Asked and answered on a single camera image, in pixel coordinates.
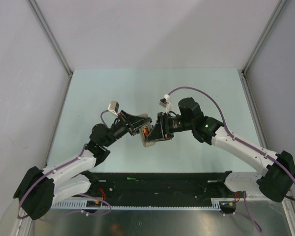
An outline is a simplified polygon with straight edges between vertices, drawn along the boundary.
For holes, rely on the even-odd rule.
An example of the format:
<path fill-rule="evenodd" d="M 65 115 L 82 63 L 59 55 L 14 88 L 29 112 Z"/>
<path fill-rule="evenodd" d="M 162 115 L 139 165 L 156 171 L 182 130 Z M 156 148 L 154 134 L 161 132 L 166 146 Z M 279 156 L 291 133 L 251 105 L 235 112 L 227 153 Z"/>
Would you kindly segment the red battery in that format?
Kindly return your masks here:
<path fill-rule="evenodd" d="M 147 137 L 149 135 L 148 128 L 143 128 L 143 134 L 144 134 L 145 137 Z"/>

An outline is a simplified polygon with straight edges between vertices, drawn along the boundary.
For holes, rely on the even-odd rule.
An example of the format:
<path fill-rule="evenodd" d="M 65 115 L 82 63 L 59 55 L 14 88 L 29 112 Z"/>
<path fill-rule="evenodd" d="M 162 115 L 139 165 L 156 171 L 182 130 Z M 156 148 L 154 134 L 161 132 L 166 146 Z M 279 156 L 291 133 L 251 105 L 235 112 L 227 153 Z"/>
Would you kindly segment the white remote control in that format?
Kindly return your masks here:
<path fill-rule="evenodd" d="M 155 145 L 155 141 L 149 141 L 149 142 L 146 141 L 146 138 L 148 137 L 151 131 L 152 131 L 152 126 L 150 121 L 148 121 L 145 124 L 142 124 L 139 128 L 141 140 L 145 148 Z"/>

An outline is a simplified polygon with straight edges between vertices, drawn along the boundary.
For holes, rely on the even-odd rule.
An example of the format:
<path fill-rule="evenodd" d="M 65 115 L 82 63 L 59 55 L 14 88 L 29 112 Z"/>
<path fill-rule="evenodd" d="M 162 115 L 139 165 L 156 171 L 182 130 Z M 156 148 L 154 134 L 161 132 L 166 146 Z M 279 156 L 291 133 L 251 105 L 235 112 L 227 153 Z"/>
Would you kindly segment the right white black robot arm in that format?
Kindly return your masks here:
<path fill-rule="evenodd" d="M 205 116 L 192 97 L 180 100 L 178 107 L 180 114 L 175 117 L 158 113 L 153 129 L 144 132 L 146 142 L 167 141 L 177 132 L 191 131 L 200 143 L 223 149 L 251 166 L 259 174 L 253 188 L 272 201 L 284 200 L 295 180 L 295 163 L 290 153 L 276 153 L 236 136 L 224 123 Z"/>

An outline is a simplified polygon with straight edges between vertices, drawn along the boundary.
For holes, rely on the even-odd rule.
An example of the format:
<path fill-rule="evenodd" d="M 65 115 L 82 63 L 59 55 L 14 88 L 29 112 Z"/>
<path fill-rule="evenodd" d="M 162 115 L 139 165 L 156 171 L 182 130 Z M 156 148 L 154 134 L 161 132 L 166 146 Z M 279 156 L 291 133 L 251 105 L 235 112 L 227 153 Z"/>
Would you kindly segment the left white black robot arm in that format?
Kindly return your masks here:
<path fill-rule="evenodd" d="M 74 157 L 44 169 L 34 166 L 27 170 L 13 195 L 19 200 L 19 210 L 25 212 L 23 216 L 18 215 L 18 219 L 36 220 L 62 200 L 80 194 L 92 197 L 98 193 L 98 183 L 86 176 L 89 170 L 104 162 L 110 154 L 107 149 L 110 145 L 125 134 L 139 134 L 151 123 L 148 115 L 134 116 L 125 111 L 118 113 L 116 119 L 110 127 L 96 124 L 89 142 Z"/>

